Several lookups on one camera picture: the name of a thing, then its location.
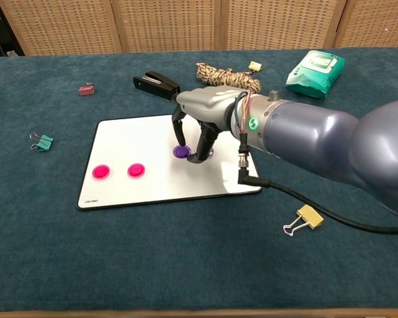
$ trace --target wicker panel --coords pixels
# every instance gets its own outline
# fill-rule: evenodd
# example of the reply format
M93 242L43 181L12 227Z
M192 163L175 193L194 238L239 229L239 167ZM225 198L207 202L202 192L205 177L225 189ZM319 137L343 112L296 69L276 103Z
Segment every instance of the wicker panel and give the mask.
M110 0L0 0L25 55L122 52Z
M227 49L330 47L326 38L334 38L343 4L337 0L229 0Z
M336 47L398 46L398 0L350 1Z
M212 50L214 0L115 0L126 52Z

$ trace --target yellow binder clip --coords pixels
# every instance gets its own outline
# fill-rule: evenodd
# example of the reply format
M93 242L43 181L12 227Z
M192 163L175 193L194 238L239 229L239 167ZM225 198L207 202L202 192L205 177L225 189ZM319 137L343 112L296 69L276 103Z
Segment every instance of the yellow binder clip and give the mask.
M263 66L260 63L251 61L250 65L249 65L249 69L252 72L259 72L259 71L261 71L263 69Z
M303 207L301 207L297 211L297 215L299 216L291 224L283 226L283 231L290 237L293 236L294 232L302 229L303 227L310 227L314 230L316 227L319 227L324 221L324 219L317 213L317 211L309 205L304 205ZM287 229L291 229L301 219L304 221L303 224L295 227L291 232L287 231Z

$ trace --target purple disc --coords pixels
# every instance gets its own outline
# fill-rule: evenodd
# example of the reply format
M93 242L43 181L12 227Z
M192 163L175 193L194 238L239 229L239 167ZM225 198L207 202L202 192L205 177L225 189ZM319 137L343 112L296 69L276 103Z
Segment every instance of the purple disc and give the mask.
M184 146L184 147L183 146L177 146L172 151L174 156L176 156L177 158L187 158L188 155L190 154L190 152L191 152L191 150L187 146Z

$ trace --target wipes package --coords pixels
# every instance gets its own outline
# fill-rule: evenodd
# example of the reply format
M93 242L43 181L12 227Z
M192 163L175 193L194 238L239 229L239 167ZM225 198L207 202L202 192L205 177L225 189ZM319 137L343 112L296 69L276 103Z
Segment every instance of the wipes package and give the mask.
M344 65L345 59L340 56L311 50L289 74L286 88L303 95L325 98Z

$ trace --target green led light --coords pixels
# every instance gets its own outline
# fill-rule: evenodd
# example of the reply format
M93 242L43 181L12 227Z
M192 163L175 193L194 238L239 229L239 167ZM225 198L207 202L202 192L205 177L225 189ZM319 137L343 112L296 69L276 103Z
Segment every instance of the green led light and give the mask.
M258 117L251 117L249 120L249 129L254 131L256 128L258 128Z

